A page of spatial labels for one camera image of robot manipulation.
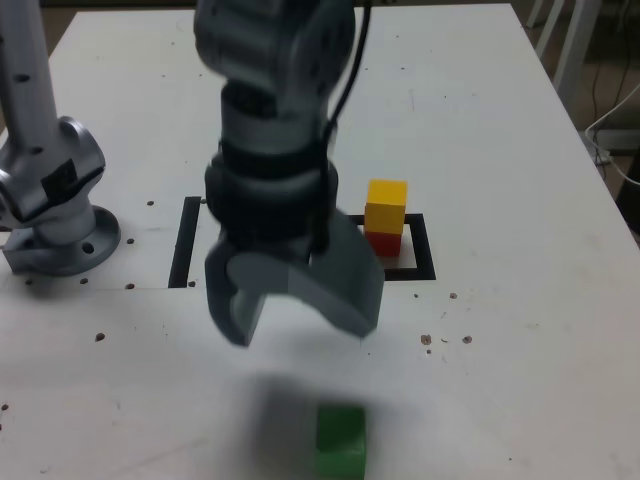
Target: black square outline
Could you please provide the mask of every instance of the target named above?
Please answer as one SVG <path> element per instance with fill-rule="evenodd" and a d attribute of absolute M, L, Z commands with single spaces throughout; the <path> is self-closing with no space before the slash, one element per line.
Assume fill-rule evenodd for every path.
<path fill-rule="evenodd" d="M 200 214 L 200 197 L 185 197 L 178 229 L 176 248 L 171 262 L 169 288 L 186 288 L 189 278 L 191 254 Z M 349 215 L 356 225 L 364 225 L 364 215 Z M 388 268 L 384 271 L 386 282 L 406 282 L 413 280 L 435 280 L 436 272 L 431 258 L 427 228 L 421 213 L 408 213 L 404 216 L 404 224 L 409 225 L 413 254 L 416 258 L 414 268 Z"/>
<path fill-rule="evenodd" d="M 364 215 L 349 215 L 349 218 L 356 225 L 364 226 Z M 404 224 L 409 225 L 409 230 L 411 231 L 416 266 L 414 268 L 385 268 L 385 282 L 435 280 L 436 270 L 433 267 L 427 228 L 424 225 L 424 216 L 421 213 L 407 213 L 404 216 Z"/>

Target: green block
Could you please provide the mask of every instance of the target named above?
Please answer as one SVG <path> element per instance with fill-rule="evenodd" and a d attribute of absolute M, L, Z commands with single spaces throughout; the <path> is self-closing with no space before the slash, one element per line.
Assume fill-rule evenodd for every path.
<path fill-rule="evenodd" d="M 364 478 L 367 463 L 364 409 L 318 408 L 316 470 L 321 477 Z"/>

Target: table leg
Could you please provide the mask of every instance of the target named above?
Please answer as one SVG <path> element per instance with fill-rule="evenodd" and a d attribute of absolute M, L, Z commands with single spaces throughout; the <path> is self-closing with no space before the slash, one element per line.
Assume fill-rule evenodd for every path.
<path fill-rule="evenodd" d="M 562 47 L 553 86 L 567 108 L 578 84 L 580 67 L 589 48 L 602 0 L 576 0 L 567 37 Z"/>

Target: red block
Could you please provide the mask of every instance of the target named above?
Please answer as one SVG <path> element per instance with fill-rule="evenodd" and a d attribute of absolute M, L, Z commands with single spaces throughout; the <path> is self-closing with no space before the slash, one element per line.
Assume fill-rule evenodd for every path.
<path fill-rule="evenodd" d="M 369 243 L 373 247 L 378 257 L 398 257 L 400 256 L 400 245 L 402 235 L 393 233 L 364 232 Z"/>

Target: black cable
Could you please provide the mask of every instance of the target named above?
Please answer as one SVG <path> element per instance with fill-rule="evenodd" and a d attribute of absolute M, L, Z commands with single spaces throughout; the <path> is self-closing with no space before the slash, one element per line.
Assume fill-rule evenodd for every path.
<path fill-rule="evenodd" d="M 327 123 L 322 135 L 321 147 L 323 148 L 324 152 L 322 155 L 319 155 L 318 159 L 320 161 L 320 191 L 322 192 L 321 194 L 323 195 L 323 200 L 320 215 L 316 219 L 315 225 L 313 227 L 314 239 L 312 243 L 312 251 L 316 253 L 324 252 L 329 246 L 328 220 L 329 216 L 331 215 L 332 203 L 332 195 L 330 192 L 331 186 L 329 184 L 329 159 L 327 158 L 329 140 L 331 139 L 331 135 L 338 125 L 338 117 L 340 116 L 342 109 L 349 99 L 349 94 L 351 93 L 353 84 L 355 83 L 356 77 L 358 76 L 358 71 L 360 70 L 362 54 L 364 53 L 364 45 L 367 41 L 367 33 L 369 31 L 369 21 L 371 20 L 371 4 L 372 0 L 365 0 L 364 15 L 362 17 L 362 27 L 360 28 L 360 37 L 358 38 L 356 56 L 353 59 L 353 65 L 351 66 L 349 79 L 347 80 L 347 84 L 345 85 L 344 90 L 340 95 L 338 103 L 336 104 L 336 108 L 333 111 L 333 115 L 331 115 L 331 119 Z"/>
<path fill-rule="evenodd" d="M 340 99 L 336 104 L 336 108 L 333 111 L 333 115 L 331 115 L 331 120 L 327 123 L 327 126 L 324 131 L 324 144 L 329 145 L 329 139 L 331 138 L 331 134 L 333 130 L 335 130 L 338 125 L 338 117 L 340 113 L 342 113 L 342 109 L 344 108 L 347 100 L 349 99 L 349 94 L 351 93 L 351 89 L 353 88 L 353 84 L 356 81 L 358 76 L 358 72 L 360 71 L 360 63 L 362 62 L 362 54 L 364 53 L 364 45 L 367 41 L 367 33 L 369 32 L 369 21 L 371 19 L 371 0 L 365 0 L 364 2 L 364 16 L 362 18 L 362 28 L 360 29 L 360 38 L 358 39 L 358 46 L 356 47 L 356 56 L 353 59 L 353 65 L 351 67 L 351 72 L 349 73 L 349 80 L 347 80 L 347 84 L 340 95 Z"/>

